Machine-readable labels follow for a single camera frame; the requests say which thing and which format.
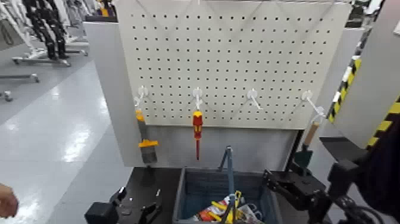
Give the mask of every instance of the floor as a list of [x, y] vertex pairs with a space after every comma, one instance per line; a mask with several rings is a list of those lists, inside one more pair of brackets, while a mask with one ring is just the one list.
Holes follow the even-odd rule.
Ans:
[[71, 56], [72, 67], [15, 66], [10, 56], [24, 51], [0, 53], [2, 74], [40, 78], [0, 80], [14, 98], [0, 99], [0, 182], [20, 200], [18, 216], [1, 223], [85, 223], [90, 204], [108, 200], [132, 168], [120, 158], [91, 58]]

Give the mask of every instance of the black tabletop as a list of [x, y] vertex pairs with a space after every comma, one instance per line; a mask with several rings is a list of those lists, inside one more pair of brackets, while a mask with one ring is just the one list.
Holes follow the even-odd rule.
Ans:
[[176, 191], [179, 184], [181, 169], [173, 168], [143, 168], [135, 167], [126, 185], [127, 195], [122, 201], [119, 212], [120, 224], [135, 224], [140, 218], [140, 209], [155, 202], [155, 194], [160, 189], [162, 211], [152, 224], [172, 223], [172, 213], [175, 205]]

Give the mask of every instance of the gray plastic bin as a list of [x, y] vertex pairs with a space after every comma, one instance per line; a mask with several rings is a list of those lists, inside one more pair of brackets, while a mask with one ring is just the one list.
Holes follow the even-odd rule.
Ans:
[[[274, 192], [261, 185], [262, 173], [234, 172], [235, 190], [241, 191], [246, 203], [255, 204], [266, 224], [281, 224], [279, 207]], [[228, 176], [223, 170], [182, 169], [173, 213], [174, 224], [200, 224], [188, 220], [197, 212], [228, 196]]]

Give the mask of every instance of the white pegboard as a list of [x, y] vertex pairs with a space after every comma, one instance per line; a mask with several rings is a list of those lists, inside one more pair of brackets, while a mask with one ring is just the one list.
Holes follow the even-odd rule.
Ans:
[[[351, 6], [343, 2], [123, 0], [117, 11], [132, 93], [149, 125], [304, 129]], [[247, 92], [254, 88], [258, 110]]]

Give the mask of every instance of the hazard stripe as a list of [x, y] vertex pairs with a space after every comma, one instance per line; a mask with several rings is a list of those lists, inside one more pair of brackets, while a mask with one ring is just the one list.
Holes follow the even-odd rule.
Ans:
[[374, 135], [367, 144], [367, 150], [371, 150], [390, 130], [392, 123], [400, 120], [400, 96], [397, 97], [395, 103], [390, 106], [385, 119], [378, 125]]
[[340, 87], [335, 93], [332, 105], [330, 106], [329, 112], [327, 114], [327, 118], [331, 123], [335, 121], [335, 117], [339, 113], [340, 106], [344, 102], [347, 93], [349, 92], [349, 87], [353, 84], [354, 78], [360, 66], [361, 59], [359, 57], [353, 56], [350, 65], [347, 67], [346, 72], [343, 75]]

